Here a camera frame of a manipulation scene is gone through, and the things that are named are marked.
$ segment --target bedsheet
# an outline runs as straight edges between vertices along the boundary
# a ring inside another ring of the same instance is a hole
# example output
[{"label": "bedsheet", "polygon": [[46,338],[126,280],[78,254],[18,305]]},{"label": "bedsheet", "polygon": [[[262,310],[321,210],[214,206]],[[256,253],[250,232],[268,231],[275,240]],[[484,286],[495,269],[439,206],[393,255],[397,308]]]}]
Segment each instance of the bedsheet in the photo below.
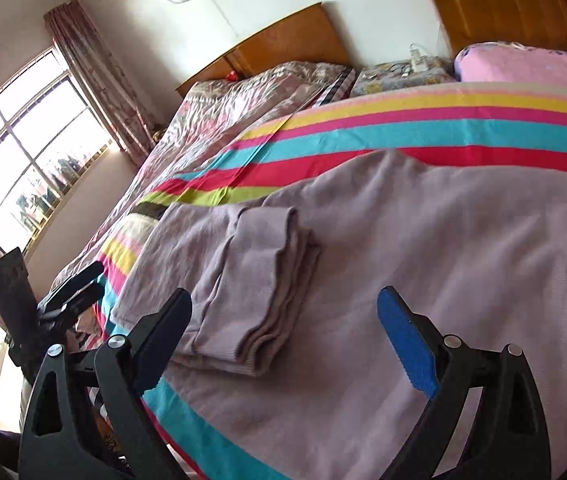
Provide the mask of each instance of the bedsheet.
[{"label": "bedsheet", "polygon": [[[445,84],[364,96],[252,128],[203,170],[170,174],[167,168],[165,180],[116,224],[97,256],[105,266],[100,282],[106,294],[94,312],[104,334],[124,333],[109,315],[156,225],[144,214],[155,205],[214,206],[257,198],[380,148],[399,148],[440,166],[567,171],[567,89]],[[209,425],[166,380],[144,402],[164,440],[201,478],[286,478]]]},{"label": "bedsheet", "polygon": [[253,124],[277,119],[303,108],[345,69],[331,63],[291,61],[239,82],[197,83],[186,95],[161,141],[143,163],[130,187],[79,256],[56,277],[52,287],[91,262],[116,222],[148,188],[175,171],[190,171],[206,162]]}]

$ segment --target pink pillow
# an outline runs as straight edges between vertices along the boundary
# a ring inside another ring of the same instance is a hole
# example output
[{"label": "pink pillow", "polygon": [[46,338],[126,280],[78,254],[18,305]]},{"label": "pink pillow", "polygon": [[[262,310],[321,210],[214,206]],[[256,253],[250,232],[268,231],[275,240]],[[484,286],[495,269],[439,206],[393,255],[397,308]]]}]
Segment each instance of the pink pillow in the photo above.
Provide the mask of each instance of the pink pillow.
[{"label": "pink pillow", "polygon": [[540,83],[567,87],[567,52],[518,44],[480,43],[455,60],[461,81]]}]

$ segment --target red object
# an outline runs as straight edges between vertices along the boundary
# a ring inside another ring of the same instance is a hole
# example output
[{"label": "red object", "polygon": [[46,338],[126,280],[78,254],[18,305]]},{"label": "red object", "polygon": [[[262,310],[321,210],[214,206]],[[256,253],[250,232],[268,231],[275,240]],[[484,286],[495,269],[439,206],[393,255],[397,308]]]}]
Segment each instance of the red object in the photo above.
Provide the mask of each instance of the red object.
[{"label": "red object", "polygon": [[224,79],[226,81],[230,81],[231,83],[236,83],[237,81],[239,81],[239,74],[233,70],[227,76],[225,76]]}]

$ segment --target metal pivot screw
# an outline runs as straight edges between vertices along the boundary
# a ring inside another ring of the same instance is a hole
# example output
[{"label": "metal pivot screw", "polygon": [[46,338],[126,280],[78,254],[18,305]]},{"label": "metal pivot screw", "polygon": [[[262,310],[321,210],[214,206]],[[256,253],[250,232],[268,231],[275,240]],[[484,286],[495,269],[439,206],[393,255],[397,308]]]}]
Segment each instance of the metal pivot screw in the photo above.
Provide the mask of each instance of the metal pivot screw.
[{"label": "metal pivot screw", "polygon": [[113,335],[111,338],[108,339],[108,346],[110,348],[121,348],[125,345],[125,337],[122,335]]},{"label": "metal pivot screw", "polygon": [[455,335],[447,335],[444,339],[443,339],[443,343],[444,345],[446,345],[448,348],[459,348],[461,346],[461,339],[459,339],[457,336]]},{"label": "metal pivot screw", "polygon": [[48,355],[50,357],[56,357],[63,352],[63,346],[60,344],[54,344],[50,348],[48,348]]},{"label": "metal pivot screw", "polygon": [[519,345],[516,345],[514,343],[510,343],[508,345],[508,353],[510,355],[515,356],[515,357],[519,357],[521,354],[523,354],[523,350],[521,349],[521,347]]}]

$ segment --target teal stripe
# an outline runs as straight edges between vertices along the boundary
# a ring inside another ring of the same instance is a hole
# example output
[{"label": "teal stripe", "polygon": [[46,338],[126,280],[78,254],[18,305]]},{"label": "teal stripe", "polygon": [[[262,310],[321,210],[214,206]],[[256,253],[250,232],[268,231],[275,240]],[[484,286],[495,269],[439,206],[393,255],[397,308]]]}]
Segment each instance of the teal stripe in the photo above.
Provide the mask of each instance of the teal stripe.
[{"label": "teal stripe", "polygon": [[487,146],[567,153],[567,126],[496,119],[371,124],[320,132],[224,152],[202,171],[177,174],[190,181],[207,171],[234,170],[252,162],[382,148]]},{"label": "teal stripe", "polygon": [[117,302],[117,295],[112,288],[110,282],[106,279],[105,275],[102,274],[96,280],[97,283],[101,283],[103,288],[105,288],[105,294],[103,298],[99,302],[99,309],[101,313],[105,316],[105,331],[108,334],[112,334],[112,331],[115,329],[115,325],[112,321],[110,321],[110,313],[112,312],[116,302]]},{"label": "teal stripe", "polygon": [[[101,309],[106,316],[106,333],[127,335],[126,330],[110,321],[110,313],[117,296],[105,282],[105,296]],[[252,457],[236,446],[197,415],[170,387],[164,378],[143,400],[154,413],[161,427],[196,462],[210,480],[288,480],[282,474]]]}]

